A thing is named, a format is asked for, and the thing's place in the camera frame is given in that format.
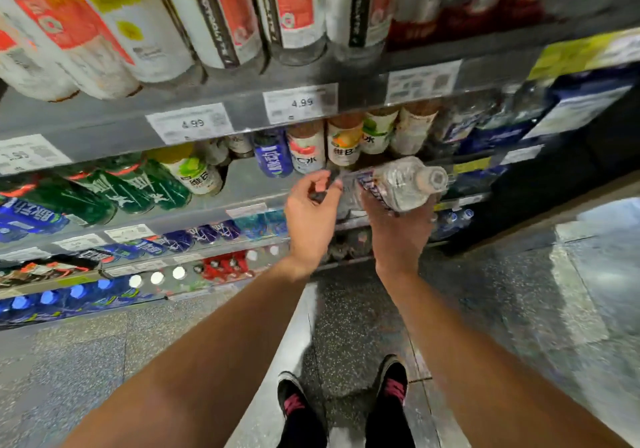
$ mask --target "shoe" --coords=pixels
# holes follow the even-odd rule
[[[281,372],[278,376],[278,404],[285,419],[293,411],[299,409],[313,412],[307,401],[307,396],[305,396],[305,392],[300,386],[300,381],[291,372],[287,371]]]
[[[383,398],[397,398],[404,406],[409,380],[406,367],[396,355],[387,355],[378,370],[378,393],[376,402]]]

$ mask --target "hand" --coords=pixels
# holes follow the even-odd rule
[[[433,194],[424,205],[395,217],[371,193],[360,189],[360,201],[371,224],[376,272],[383,282],[389,276],[418,274],[418,259],[433,229],[436,200]]]
[[[304,273],[311,274],[329,247],[335,229],[335,216],[342,195],[342,182],[327,188],[329,170],[318,170],[302,177],[291,189],[284,214],[291,237],[291,258]],[[309,198],[309,192],[324,192],[322,203]]]

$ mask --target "terrazzo floor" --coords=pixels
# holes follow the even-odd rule
[[[427,250],[420,266],[469,323],[638,447],[639,202],[610,204],[467,258],[448,260]],[[92,407],[235,293],[227,287],[1,332],[0,448],[55,445]],[[285,369],[303,380],[326,422],[330,446],[364,446],[371,385],[387,353],[402,355],[408,365],[405,411],[416,446],[468,446],[372,262],[312,278],[227,446],[277,445],[283,419],[276,377]]]

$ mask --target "foot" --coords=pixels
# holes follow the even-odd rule
[[[404,363],[395,355],[387,355],[378,371],[378,396],[381,399],[397,399],[404,406],[404,398],[409,386]]]
[[[313,412],[307,401],[307,396],[305,396],[305,392],[300,386],[300,381],[291,372],[287,371],[281,372],[278,376],[278,404],[285,419],[293,411],[299,409]]]

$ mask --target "pink shoelace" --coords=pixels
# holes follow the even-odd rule
[[[298,397],[297,394],[292,394],[284,402],[284,412],[286,416],[289,416],[296,409],[304,409],[304,408],[305,408],[305,405],[302,404],[302,401],[300,401],[300,398]]]
[[[400,384],[400,382],[393,379],[387,379],[387,384],[385,385],[385,395],[396,396],[400,400],[400,402],[404,404],[404,396],[406,395],[406,393],[404,392],[404,386]]]

